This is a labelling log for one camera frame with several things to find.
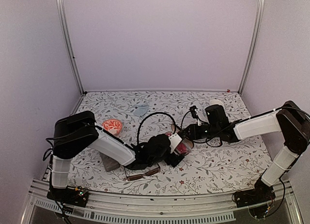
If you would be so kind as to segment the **pink sunglasses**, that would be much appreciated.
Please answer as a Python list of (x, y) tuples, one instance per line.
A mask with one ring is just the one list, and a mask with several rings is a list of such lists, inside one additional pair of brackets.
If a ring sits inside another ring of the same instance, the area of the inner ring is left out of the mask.
[(170, 141), (170, 153), (176, 153), (179, 155), (187, 155), (193, 148), (193, 143), (187, 139), (182, 139), (177, 133), (166, 132)]

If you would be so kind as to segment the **grey glasses case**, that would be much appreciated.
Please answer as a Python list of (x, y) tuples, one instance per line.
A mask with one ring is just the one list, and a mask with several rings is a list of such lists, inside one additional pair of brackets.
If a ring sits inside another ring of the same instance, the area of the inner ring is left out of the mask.
[(105, 154), (100, 153), (100, 158), (106, 172), (111, 172), (120, 167), (120, 164), (116, 160), (106, 156)]

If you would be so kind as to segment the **black glasses case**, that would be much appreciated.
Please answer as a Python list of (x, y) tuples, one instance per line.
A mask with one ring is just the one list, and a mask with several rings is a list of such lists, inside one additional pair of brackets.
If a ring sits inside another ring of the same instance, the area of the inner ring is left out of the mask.
[[(171, 131), (172, 132), (175, 131), (177, 133), (180, 131), (180, 128), (177, 125), (171, 124)], [(174, 153), (179, 154), (179, 155), (184, 154), (186, 156), (191, 153), (193, 147), (194, 147), (194, 143), (185, 138), (174, 150)]]

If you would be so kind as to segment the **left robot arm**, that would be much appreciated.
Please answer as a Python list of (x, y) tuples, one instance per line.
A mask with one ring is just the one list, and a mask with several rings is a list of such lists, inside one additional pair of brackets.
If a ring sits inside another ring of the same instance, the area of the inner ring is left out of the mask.
[(161, 161), (176, 167), (185, 157), (184, 153), (177, 152), (182, 141), (177, 132), (173, 132), (170, 136), (159, 134), (147, 142), (129, 145), (98, 126), (91, 111), (60, 119), (55, 123), (54, 136), (46, 138), (51, 145), (52, 191), (62, 202), (72, 198), (72, 191), (67, 188), (70, 163), (86, 148), (97, 150), (129, 170), (144, 170)]

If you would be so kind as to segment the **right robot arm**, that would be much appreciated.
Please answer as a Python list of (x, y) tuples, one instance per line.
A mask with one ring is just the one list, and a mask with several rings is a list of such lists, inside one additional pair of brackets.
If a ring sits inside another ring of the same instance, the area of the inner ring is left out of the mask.
[(255, 203), (260, 203), (268, 197), (268, 187), (273, 186), (295, 164), (310, 144), (310, 116), (293, 101), (287, 101), (283, 106), (271, 111), (234, 122), (229, 122), (223, 103), (219, 100), (212, 100), (205, 112), (207, 123), (199, 119), (195, 107), (190, 108), (190, 113), (197, 123), (184, 129), (185, 137), (189, 140), (205, 139), (209, 142), (219, 138), (221, 143), (235, 143), (257, 135), (282, 133), (283, 148), (250, 193), (250, 198)]

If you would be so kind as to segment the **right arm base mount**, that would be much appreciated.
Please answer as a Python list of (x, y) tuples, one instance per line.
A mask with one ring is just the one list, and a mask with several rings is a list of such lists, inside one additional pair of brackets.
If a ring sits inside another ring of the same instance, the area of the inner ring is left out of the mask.
[(273, 187), (267, 186), (260, 179), (256, 181), (253, 189), (236, 191), (232, 195), (232, 201), (238, 208), (265, 202), (262, 206), (249, 209), (250, 215), (256, 219), (267, 217), (275, 198)]

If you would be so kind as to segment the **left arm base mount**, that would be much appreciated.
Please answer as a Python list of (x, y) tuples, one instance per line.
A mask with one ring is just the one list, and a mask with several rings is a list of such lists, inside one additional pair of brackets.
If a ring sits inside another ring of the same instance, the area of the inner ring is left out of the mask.
[(61, 205), (65, 204), (85, 208), (88, 203), (89, 190), (81, 186), (76, 188), (66, 187), (65, 189), (51, 187), (46, 197)]

